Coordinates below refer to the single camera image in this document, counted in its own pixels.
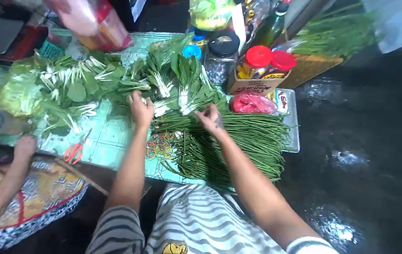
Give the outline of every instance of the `cabbage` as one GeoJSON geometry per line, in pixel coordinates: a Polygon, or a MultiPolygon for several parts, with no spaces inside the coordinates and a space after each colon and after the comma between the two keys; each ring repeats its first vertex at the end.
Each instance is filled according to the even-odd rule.
{"type": "Polygon", "coordinates": [[[35,56],[15,61],[9,70],[6,83],[0,85],[0,108],[15,117],[31,117],[40,114],[44,97],[43,86],[36,85],[45,63],[35,56]]]}

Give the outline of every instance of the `tattoo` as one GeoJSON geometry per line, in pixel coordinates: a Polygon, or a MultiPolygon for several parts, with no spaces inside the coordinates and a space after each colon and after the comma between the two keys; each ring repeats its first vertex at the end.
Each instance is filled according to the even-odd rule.
{"type": "Polygon", "coordinates": [[[223,116],[221,116],[220,113],[218,113],[218,117],[215,119],[214,122],[217,124],[217,125],[215,126],[215,128],[224,129],[224,125],[223,125],[223,116]]]}

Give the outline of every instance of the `long bean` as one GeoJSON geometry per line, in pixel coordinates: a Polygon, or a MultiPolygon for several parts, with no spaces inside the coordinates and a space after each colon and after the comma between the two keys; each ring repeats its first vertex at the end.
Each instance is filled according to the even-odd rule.
{"type": "MultiPolygon", "coordinates": [[[[225,129],[262,173],[272,181],[284,170],[281,148],[288,139],[289,127],[282,116],[265,114],[222,114],[225,129]]],[[[165,168],[188,179],[202,179],[218,186],[230,186],[226,162],[216,140],[209,136],[196,116],[170,112],[154,120],[154,132],[181,131],[175,141],[178,170],[166,161],[165,168]]]]}

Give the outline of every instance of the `yellow cartoon print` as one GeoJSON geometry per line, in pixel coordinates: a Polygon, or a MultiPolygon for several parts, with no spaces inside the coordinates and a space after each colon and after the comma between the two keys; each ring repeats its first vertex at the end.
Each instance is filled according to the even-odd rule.
{"type": "Polygon", "coordinates": [[[165,246],[162,254],[187,254],[188,248],[185,244],[169,243],[165,246]]]}

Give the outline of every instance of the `orange scissors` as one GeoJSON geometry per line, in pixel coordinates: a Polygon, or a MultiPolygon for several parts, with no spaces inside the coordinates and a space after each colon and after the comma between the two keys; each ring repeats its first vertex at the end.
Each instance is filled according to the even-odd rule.
{"type": "Polygon", "coordinates": [[[70,146],[68,150],[63,154],[63,160],[69,164],[76,164],[82,158],[82,150],[84,143],[91,133],[92,128],[84,135],[80,137],[80,142],[70,146]]]}

